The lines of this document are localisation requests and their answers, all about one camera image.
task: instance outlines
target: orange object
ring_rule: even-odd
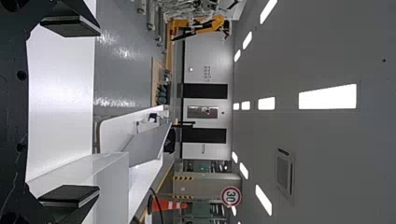
[[[186,203],[174,203],[174,202],[168,202],[168,201],[162,201],[162,200],[160,200],[160,205],[161,205],[161,209],[163,211],[187,208]],[[158,212],[158,211],[160,211],[160,208],[158,207],[157,202],[156,201],[152,202],[152,212]]]

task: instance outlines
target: black cable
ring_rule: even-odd
[[[157,193],[155,192],[155,190],[153,188],[150,188],[149,190],[151,190],[152,195],[154,195],[155,201],[158,204],[158,208],[160,209],[161,223],[164,224],[164,222],[163,222],[163,209],[161,208],[160,200],[158,200]]]

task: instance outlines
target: red circle sign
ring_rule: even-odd
[[[241,190],[236,187],[228,187],[221,193],[221,200],[227,207],[237,206],[242,200]]]

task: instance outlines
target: ceiling light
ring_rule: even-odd
[[[239,170],[241,171],[242,175],[245,177],[245,179],[248,179],[248,169],[247,167],[244,165],[244,163],[240,163],[239,164]]]
[[[345,85],[299,94],[299,109],[355,109],[357,85]]]
[[[250,109],[250,101],[242,102],[242,110],[249,110]]]
[[[233,104],[233,110],[239,110],[239,103]]]
[[[236,155],[236,153],[233,152],[231,156],[233,157],[233,161],[234,161],[235,163],[238,163],[238,156]]]
[[[259,110],[275,110],[275,97],[264,98],[259,100]]]
[[[256,185],[256,196],[259,199],[259,201],[262,203],[262,206],[265,208],[265,211],[267,211],[268,215],[272,215],[272,203],[270,200],[267,198],[267,196],[264,194],[262,191],[262,188],[260,186]]]
[[[235,206],[232,206],[232,207],[231,207],[231,210],[233,210],[233,215],[236,217],[236,207],[235,207]]]
[[[250,44],[251,39],[253,38],[253,33],[251,31],[247,34],[247,37],[244,40],[244,43],[242,44],[243,49],[246,49],[248,47],[248,44]]]
[[[235,56],[233,56],[233,61],[237,62],[238,59],[241,57],[241,50],[239,49],[236,53]]]
[[[267,6],[265,6],[264,10],[262,11],[262,14],[260,15],[260,24],[263,24],[265,20],[267,20],[267,17],[270,15],[271,11],[274,9],[276,4],[277,4],[277,0],[268,1]]]

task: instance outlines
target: industrial machine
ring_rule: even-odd
[[[26,40],[42,25],[64,37],[98,36],[83,0],[0,1],[0,223],[81,223],[99,188],[60,186],[37,199],[25,183],[28,155]]]
[[[223,32],[224,39],[232,32],[232,23],[227,11],[239,4],[234,2],[226,9],[219,7],[219,0],[160,0],[156,4],[163,9],[165,22],[171,22],[172,35],[184,32],[172,41],[185,39],[198,34]]]

